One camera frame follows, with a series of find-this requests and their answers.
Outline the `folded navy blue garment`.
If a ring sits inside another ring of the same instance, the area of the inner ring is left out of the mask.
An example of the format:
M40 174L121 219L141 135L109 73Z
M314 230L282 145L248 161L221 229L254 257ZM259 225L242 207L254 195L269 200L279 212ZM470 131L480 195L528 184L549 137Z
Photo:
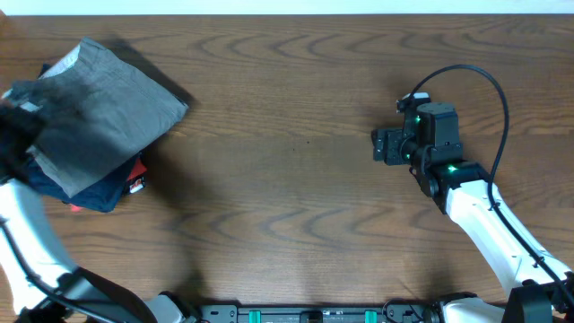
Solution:
M125 136L117 114L82 104L45 105L48 122L32 146L30 184L41 194L107 213L126 193L139 154L114 143Z

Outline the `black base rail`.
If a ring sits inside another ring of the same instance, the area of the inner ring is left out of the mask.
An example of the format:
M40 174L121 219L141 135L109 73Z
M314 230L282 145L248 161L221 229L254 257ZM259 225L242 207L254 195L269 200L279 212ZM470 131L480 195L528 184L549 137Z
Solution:
M174 309L174 314L161 314L160 322L197 323L440 323L436 306L423 302L391 300L375 307L365 306L244 306L238 303L193 305L170 292L161 292L147 302L155 313Z

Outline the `red garment under stack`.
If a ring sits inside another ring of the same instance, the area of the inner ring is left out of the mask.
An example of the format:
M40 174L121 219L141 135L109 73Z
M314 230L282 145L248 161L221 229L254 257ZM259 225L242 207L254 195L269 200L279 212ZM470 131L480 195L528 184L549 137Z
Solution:
M135 156L102 180L69 198L67 203L109 213L115 209L123 196L134 194L145 187L146 172L147 168L143 165L141 157Z

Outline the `grey shorts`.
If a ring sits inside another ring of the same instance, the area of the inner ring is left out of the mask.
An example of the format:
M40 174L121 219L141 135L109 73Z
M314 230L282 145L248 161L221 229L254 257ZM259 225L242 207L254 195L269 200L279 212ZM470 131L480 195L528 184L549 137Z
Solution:
M73 197L174 127L188 105L111 50L84 38L39 79L5 94L46 125L36 163Z

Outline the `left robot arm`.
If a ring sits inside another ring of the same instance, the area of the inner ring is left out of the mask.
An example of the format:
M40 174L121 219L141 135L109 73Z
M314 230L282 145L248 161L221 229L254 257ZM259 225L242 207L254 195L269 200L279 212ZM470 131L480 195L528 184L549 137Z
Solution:
M138 296L77 266L52 230L23 171L42 127L33 113L2 105L1 266L19 320L62 322L78 312L95 322L155 321Z

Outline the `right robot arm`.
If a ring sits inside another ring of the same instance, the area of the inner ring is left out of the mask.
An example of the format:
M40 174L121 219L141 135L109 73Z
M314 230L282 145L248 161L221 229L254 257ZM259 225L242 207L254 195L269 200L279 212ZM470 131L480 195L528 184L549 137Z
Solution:
M463 157L458 115L449 103L402 99L400 128L371 133L373 158L407 165L421 191L456 223L508 296L500 308L475 295L446 297L423 312L426 322L551 322L573 320L573 271L512 213L480 163Z

